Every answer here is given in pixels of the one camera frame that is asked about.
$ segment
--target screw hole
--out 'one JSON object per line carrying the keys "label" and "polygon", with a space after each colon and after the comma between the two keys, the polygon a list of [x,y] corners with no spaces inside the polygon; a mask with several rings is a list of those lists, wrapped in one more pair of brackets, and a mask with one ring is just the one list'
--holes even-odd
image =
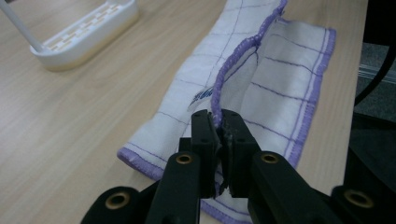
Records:
{"label": "screw hole", "polygon": [[352,204],[362,208],[372,208],[373,200],[364,192],[348,189],[344,192],[344,197]]}
{"label": "screw hole", "polygon": [[265,153],[262,154],[262,161],[265,161],[267,163],[277,163],[279,159],[277,158],[276,155]]}
{"label": "screw hole", "polygon": [[110,210],[120,209],[128,204],[129,200],[129,193],[125,191],[117,192],[107,198],[106,207]]}
{"label": "screw hole", "polygon": [[180,156],[176,157],[176,161],[177,161],[177,163],[183,164],[183,165],[184,164],[189,164],[189,163],[192,162],[192,156],[187,155],[187,154],[183,154],[183,155],[180,155]]}

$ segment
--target black object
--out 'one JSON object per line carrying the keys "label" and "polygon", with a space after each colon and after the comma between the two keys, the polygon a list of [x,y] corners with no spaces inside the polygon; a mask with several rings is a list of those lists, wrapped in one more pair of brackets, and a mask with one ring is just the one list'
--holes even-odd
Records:
{"label": "black object", "polygon": [[367,6],[363,42],[389,46],[387,56],[369,85],[355,98],[358,105],[387,75],[396,58],[396,2],[370,0]]}
{"label": "black object", "polygon": [[181,138],[179,152],[171,156],[163,178],[138,193],[118,187],[102,194],[83,224],[198,223],[200,199],[215,197],[215,172],[221,163],[223,183],[235,198],[248,198],[254,223],[393,223],[394,192],[384,200],[378,188],[353,184],[357,176],[381,181],[348,156],[347,185],[334,188],[329,197],[310,188],[279,154],[261,151],[243,119],[223,110],[223,123],[215,130],[206,110],[191,116],[191,138]]}

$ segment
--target table surface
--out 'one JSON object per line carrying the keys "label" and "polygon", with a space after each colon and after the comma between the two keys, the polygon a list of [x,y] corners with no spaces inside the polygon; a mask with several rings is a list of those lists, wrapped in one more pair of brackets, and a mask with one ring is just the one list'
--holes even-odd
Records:
{"label": "table surface", "polygon": [[[18,0],[40,41],[103,0]],[[116,157],[156,112],[174,74],[225,0],[137,1],[139,21],[79,68],[45,70],[0,13],[0,223],[79,223],[105,190],[152,181]],[[332,27],[336,45],[298,172],[330,193],[342,183],[367,0],[290,0],[284,18]],[[202,213],[203,223],[216,223]]]}

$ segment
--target towel fold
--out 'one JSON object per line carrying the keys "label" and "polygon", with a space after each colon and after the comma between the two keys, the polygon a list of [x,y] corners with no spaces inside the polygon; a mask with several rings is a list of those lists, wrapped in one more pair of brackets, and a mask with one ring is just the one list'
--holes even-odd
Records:
{"label": "towel fold", "polygon": [[[262,150],[297,165],[332,55],[335,31],[281,18],[286,0],[229,0],[211,32],[177,71],[155,116],[119,150],[119,158],[161,179],[190,116],[208,109],[241,114]],[[221,183],[221,172],[216,179]],[[202,209],[225,223],[250,223],[246,199],[226,191]]]}

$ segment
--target cloth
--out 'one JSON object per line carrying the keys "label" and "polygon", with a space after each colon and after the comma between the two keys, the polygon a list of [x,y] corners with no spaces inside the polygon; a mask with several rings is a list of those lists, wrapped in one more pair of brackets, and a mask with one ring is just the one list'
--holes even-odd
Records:
{"label": "cloth", "polygon": [[[148,177],[161,179],[191,114],[221,108],[241,114],[262,150],[294,167],[315,112],[335,31],[281,18],[286,0],[229,0],[210,33],[176,73],[155,116],[118,152]],[[221,172],[216,173],[221,183]],[[246,199],[227,190],[201,207],[224,223],[250,223]]]}

